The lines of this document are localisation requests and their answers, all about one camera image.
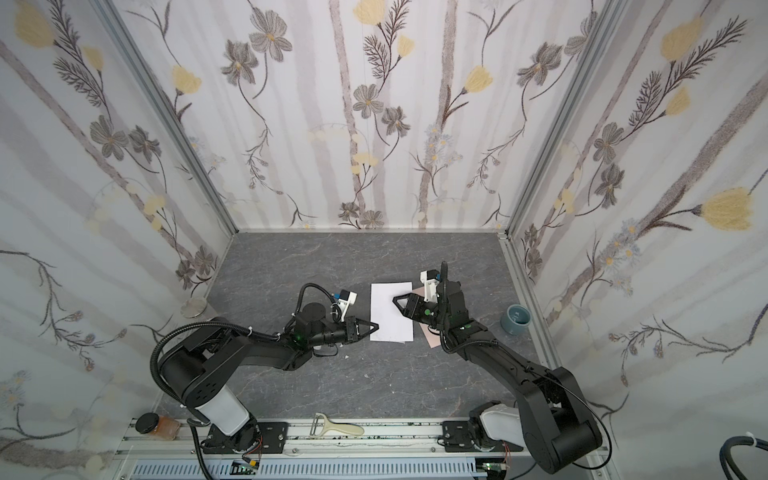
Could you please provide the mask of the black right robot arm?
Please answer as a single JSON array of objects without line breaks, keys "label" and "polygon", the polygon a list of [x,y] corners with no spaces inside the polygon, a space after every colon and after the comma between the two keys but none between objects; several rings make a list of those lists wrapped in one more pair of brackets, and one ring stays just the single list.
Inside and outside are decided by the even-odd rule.
[{"label": "black right robot arm", "polygon": [[602,420],[585,400],[574,375],[530,361],[500,342],[473,319],[461,283],[448,276],[448,264],[424,271],[422,295],[397,295],[392,303],[400,315],[435,330],[447,354],[457,354],[487,371],[510,390],[517,401],[511,410],[517,427],[504,427],[513,444],[525,446],[536,464],[554,474],[607,444]]}]

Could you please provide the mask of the white letter paper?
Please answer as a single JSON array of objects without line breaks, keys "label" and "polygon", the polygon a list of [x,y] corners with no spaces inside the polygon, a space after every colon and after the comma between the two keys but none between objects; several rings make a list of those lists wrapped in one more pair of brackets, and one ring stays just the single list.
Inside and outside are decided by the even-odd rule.
[{"label": "white letter paper", "polygon": [[411,291],[411,282],[371,285],[370,321],[379,326],[370,336],[372,341],[406,343],[413,340],[413,322],[403,316],[393,303],[395,297]]}]

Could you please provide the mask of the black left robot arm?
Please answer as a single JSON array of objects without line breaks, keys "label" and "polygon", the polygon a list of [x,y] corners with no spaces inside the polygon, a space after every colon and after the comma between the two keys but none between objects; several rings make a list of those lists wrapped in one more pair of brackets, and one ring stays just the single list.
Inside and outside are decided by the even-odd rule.
[{"label": "black left robot arm", "polygon": [[374,322],[342,313],[338,306],[310,303],[293,313],[278,334],[222,317],[193,322],[159,341],[150,355],[150,374],[195,420],[209,424],[219,445],[232,453],[251,453],[263,443],[263,434],[228,381],[242,365],[295,371],[317,355],[318,347],[356,343],[379,330]]}]

